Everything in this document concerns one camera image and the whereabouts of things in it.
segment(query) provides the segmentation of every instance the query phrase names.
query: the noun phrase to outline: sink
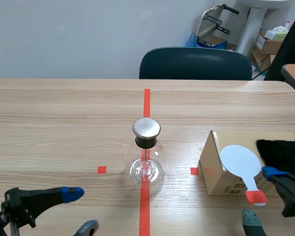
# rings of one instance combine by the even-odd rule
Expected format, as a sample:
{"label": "sink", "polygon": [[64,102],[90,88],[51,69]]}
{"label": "sink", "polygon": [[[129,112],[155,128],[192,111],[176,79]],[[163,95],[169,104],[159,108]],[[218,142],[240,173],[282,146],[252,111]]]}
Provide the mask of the sink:
{"label": "sink", "polygon": [[289,4],[290,0],[239,0],[239,2],[251,8],[236,52],[242,53],[249,58],[257,40],[266,10],[281,8]]}
{"label": "sink", "polygon": [[239,2],[254,8],[276,9],[287,5],[290,0],[239,0]]}

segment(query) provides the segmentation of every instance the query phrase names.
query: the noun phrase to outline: black bottle neck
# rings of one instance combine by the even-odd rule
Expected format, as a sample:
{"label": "black bottle neck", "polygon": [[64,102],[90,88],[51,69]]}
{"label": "black bottle neck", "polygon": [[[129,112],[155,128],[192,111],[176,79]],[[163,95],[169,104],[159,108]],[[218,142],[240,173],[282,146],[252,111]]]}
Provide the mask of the black bottle neck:
{"label": "black bottle neck", "polygon": [[143,149],[149,149],[156,145],[157,139],[141,139],[139,137],[136,137],[136,144]]}

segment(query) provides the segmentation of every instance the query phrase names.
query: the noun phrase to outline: white sink pedestal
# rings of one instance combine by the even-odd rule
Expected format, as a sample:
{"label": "white sink pedestal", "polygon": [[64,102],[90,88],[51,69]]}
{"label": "white sink pedestal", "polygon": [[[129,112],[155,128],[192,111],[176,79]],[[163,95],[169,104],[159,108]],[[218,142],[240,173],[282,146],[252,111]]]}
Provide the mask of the white sink pedestal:
{"label": "white sink pedestal", "polygon": [[266,8],[250,8],[250,14],[241,34],[236,52],[244,54],[248,58],[250,57],[257,40],[262,21],[264,20],[266,10]]}

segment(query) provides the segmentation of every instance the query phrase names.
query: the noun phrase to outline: white paddle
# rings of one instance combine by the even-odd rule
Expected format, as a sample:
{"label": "white paddle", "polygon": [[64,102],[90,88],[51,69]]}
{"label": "white paddle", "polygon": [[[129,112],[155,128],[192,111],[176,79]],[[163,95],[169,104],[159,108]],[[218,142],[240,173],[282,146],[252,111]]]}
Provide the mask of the white paddle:
{"label": "white paddle", "polygon": [[229,145],[223,148],[220,156],[225,169],[244,181],[248,188],[246,196],[249,202],[256,206],[264,206],[267,203],[265,194],[257,188],[254,179],[261,171],[258,157],[251,150],[239,145]]}

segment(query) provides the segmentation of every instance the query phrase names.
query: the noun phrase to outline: white paper cutout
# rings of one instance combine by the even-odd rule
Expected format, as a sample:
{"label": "white paper cutout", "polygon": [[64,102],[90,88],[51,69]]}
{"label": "white paper cutout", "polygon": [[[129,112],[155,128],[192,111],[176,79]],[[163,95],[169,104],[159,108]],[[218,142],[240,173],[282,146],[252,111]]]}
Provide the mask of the white paper cutout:
{"label": "white paper cutout", "polygon": [[223,148],[220,158],[227,171],[242,178],[248,191],[258,190],[254,177],[260,173],[261,163],[251,150],[239,145],[229,145]]}

